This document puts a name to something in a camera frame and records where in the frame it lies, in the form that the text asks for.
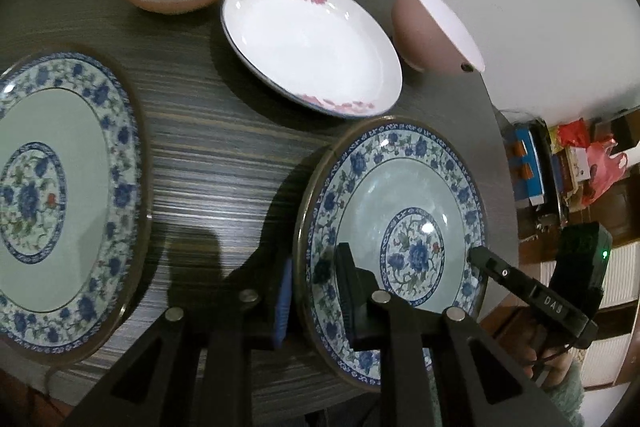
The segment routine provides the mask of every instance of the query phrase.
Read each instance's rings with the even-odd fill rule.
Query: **white plate with pink flowers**
[[[398,55],[353,0],[225,0],[222,23],[254,74],[307,107],[367,118],[400,96]]]

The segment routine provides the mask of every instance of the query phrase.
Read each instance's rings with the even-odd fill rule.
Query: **pink plastic bag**
[[[582,204],[588,206],[604,194],[609,187],[625,174],[628,158],[625,153],[609,156],[617,145],[613,138],[594,142],[587,147],[587,161],[591,179],[585,183],[582,192]]]

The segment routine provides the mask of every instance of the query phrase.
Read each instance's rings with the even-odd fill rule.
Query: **plate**
[[[222,23],[251,71],[306,107],[365,118],[400,96],[398,55],[353,0],[225,0]]]
[[[332,368],[371,391],[380,353],[351,349],[340,312],[332,256],[343,242],[357,267],[414,307],[477,315],[486,283],[466,253],[485,244],[482,203],[459,155],[427,126],[383,117],[354,127],[324,156],[298,214],[298,311]]]
[[[49,49],[0,78],[0,328],[50,365],[111,334],[150,230],[140,106],[120,68],[95,56]]]

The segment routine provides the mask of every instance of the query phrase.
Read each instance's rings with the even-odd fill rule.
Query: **pink bowl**
[[[391,19],[396,49],[414,70],[484,71],[473,37],[443,0],[396,0]]]

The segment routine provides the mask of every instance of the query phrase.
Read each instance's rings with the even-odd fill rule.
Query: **brown plate rim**
[[[324,180],[328,176],[329,172],[333,168],[335,162],[340,158],[340,156],[346,151],[346,149],[350,146],[354,139],[361,136],[365,132],[385,125],[389,123],[407,123],[411,125],[415,125],[426,129],[436,137],[443,140],[444,143],[451,149],[451,151],[458,157],[458,160],[465,167],[467,174],[473,181],[476,192],[478,194],[478,200],[480,202],[480,207],[482,210],[482,219],[484,220],[484,242],[488,244],[488,227],[487,227],[487,219],[486,219],[486,210],[484,207],[484,203],[482,201],[482,196],[480,194],[480,188],[478,187],[478,183],[476,183],[476,179],[473,174],[469,170],[466,162],[458,153],[458,150],[451,145],[449,140],[447,140],[441,133],[434,130],[428,124],[416,120],[414,118],[398,116],[398,115],[386,115],[386,116],[378,116],[375,118],[370,118],[366,121],[359,122],[353,126],[351,126],[338,140],[329,147],[329,150],[322,156],[322,159],[318,163],[318,166],[314,170],[309,182],[306,186],[304,195],[302,197],[302,203],[300,203],[300,208],[298,210],[298,217],[296,219],[296,227],[294,229],[294,237],[293,237],[293,295],[294,302],[296,306],[296,311],[298,313],[298,317],[303,323],[303,330],[305,331],[305,336],[307,339],[313,344],[316,348],[316,351],[320,354],[321,358],[328,364],[329,367],[333,370],[333,372],[342,378],[344,381],[363,389],[364,391],[368,391],[370,393],[379,393],[380,386],[373,385],[369,383],[362,382],[357,380],[356,378],[348,375],[343,369],[340,368],[337,362],[332,359],[331,355],[324,349],[322,342],[318,338],[318,335],[315,332],[315,327],[313,323],[313,318],[311,317],[310,310],[310,300],[308,298],[308,291],[306,288],[306,235],[308,233],[309,224],[312,219],[313,207],[318,199],[319,193],[322,189],[322,184],[324,184]],[[486,292],[487,281],[485,277],[480,278],[479,281],[480,289],[478,294],[476,295],[476,300],[473,306],[473,312],[470,316],[474,319],[478,318],[480,308],[482,302],[484,300],[484,294]]]
[[[136,119],[136,125],[138,126],[141,172],[140,203],[138,206],[137,218],[138,235],[133,247],[133,256],[129,265],[129,273],[127,273],[124,285],[118,295],[118,299],[116,300],[113,310],[111,310],[107,318],[100,325],[98,331],[96,331],[84,344],[65,353],[39,353],[33,349],[20,346],[12,341],[5,333],[0,335],[0,338],[2,338],[8,346],[20,355],[24,356],[26,359],[52,367],[70,365],[91,356],[110,338],[116,328],[120,326],[122,318],[126,315],[126,312],[129,309],[133,295],[135,294],[138,284],[140,283],[140,278],[142,277],[142,270],[145,264],[146,251],[151,233],[153,202],[152,157],[144,111],[142,109],[140,99],[138,98],[136,87],[130,81],[130,78],[124,68],[113,57],[102,52],[98,52],[84,44],[76,44],[74,42],[50,44],[47,46],[41,46],[37,51],[20,58],[17,62],[14,62],[14,64],[2,73],[0,78],[6,77],[32,60],[61,52],[76,52],[95,58],[105,67],[109,68],[118,79],[120,85],[129,97],[129,104],[132,108],[133,116]]]

